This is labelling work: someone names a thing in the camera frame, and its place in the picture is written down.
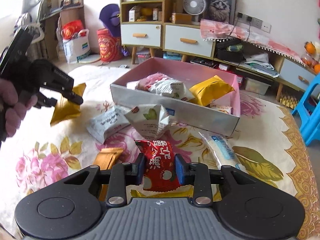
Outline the left hand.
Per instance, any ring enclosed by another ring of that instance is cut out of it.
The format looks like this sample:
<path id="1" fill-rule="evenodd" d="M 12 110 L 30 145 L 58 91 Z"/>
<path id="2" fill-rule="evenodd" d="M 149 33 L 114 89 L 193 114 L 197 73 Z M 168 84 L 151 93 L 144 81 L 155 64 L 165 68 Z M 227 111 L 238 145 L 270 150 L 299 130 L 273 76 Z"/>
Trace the left hand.
<path id="1" fill-rule="evenodd" d="M 5 114 L 5 129 L 7 137 L 13 137 L 24 120 L 28 110 L 37 103 L 37 96 L 33 95 L 26 103 L 18 102 L 18 95 L 14 85 L 1 79 L 1 98 L 9 105 Z"/>

